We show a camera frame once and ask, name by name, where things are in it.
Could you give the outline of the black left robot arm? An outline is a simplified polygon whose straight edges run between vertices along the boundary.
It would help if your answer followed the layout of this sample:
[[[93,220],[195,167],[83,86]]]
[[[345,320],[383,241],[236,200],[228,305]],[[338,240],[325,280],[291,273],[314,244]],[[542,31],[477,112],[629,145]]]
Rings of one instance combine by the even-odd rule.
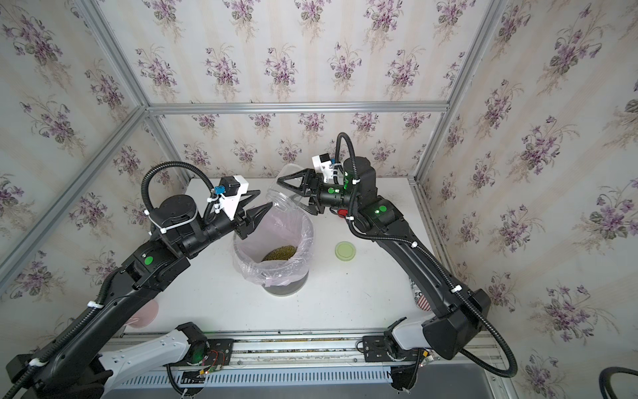
[[[149,186],[161,171],[179,168],[199,176],[208,189],[206,208],[188,195],[171,196],[153,206]],[[138,311],[165,291],[212,243],[227,234],[246,239],[272,209],[249,208],[260,192],[242,176],[224,176],[215,186],[198,167],[167,161],[152,167],[141,181],[141,199],[151,223],[150,238],[103,280],[96,298],[60,335],[34,354],[19,354],[8,365],[13,398],[101,398],[118,385],[151,369],[181,362],[207,337],[193,323],[167,336],[123,352],[105,345]]]

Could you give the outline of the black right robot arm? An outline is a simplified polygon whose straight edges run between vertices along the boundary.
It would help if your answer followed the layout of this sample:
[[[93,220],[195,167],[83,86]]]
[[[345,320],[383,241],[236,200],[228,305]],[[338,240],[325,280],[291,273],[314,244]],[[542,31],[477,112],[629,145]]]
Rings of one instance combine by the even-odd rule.
[[[497,377],[517,375],[513,350],[488,320],[491,307],[488,294],[482,289],[471,289],[453,276],[418,239],[397,206],[379,195],[372,163],[355,153],[347,133],[338,134],[333,156],[316,156],[311,168],[280,176],[277,184],[305,199],[301,207],[308,214],[323,214],[330,209],[345,219],[355,237],[380,246],[405,271],[429,304],[428,314],[393,322],[379,344],[390,360],[412,363],[393,371],[400,379],[400,390],[415,385],[419,368],[430,354],[445,360],[461,354]],[[495,367],[466,349],[481,331],[493,337],[507,367]]]

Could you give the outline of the light green jar lid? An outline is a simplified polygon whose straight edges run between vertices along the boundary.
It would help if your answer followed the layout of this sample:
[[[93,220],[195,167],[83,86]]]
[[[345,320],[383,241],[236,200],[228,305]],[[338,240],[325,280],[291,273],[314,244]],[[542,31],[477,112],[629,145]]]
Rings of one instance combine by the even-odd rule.
[[[335,256],[342,262],[348,262],[357,255],[357,249],[354,244],[348,241],[342,241],[335,246]]]

